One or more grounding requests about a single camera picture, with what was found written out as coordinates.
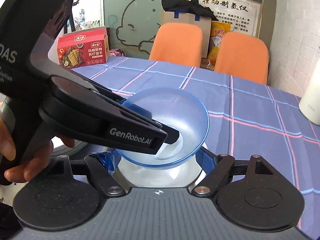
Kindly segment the person's left hand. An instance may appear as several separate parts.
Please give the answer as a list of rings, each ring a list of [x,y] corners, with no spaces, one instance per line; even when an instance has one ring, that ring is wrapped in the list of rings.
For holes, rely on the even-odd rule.
[[[50,161],[54,150],[52,141],[48,141],[41,148],[23,159],[20,165],[3,171],[1,174],[12,183],[26,183],[37,176]],[[16,147],[6,124],[1,119],[1,155],[3,159],[13,161],[16,157]]]

